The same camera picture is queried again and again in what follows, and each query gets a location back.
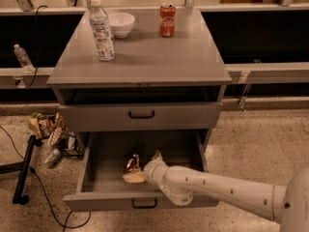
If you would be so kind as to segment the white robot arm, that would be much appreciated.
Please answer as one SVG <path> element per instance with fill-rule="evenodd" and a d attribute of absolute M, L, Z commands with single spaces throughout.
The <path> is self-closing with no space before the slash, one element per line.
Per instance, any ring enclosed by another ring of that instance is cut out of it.
<path fill-rule="evenodd" d="M 131 184 L 148 182 L 177 206 L 186 206 L 196 192 L 225 202 L 280 225 L 280 232 L 309 232 L 309 170 L 293 176 L 285 186 L 246 181 L 169 166 L 160 152 L 144 166 L 134 155 L 126 164 L 123 179 Z"/>

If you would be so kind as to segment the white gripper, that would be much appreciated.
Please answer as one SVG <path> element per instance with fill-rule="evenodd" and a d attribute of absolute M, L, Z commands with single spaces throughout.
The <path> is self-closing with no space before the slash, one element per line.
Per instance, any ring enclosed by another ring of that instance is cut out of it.
<path fill-rule="evenodd" d="M 154 186 L 164 186 L 166 184 L 165 174 L 169 166 L 163 161 L 162 154 L 156 150 L 152 160 L 149 161 L 144 171 L 133 171 L 123 175 L 123 179 L 129 184 L 141 184 L 147 182 Z"/>

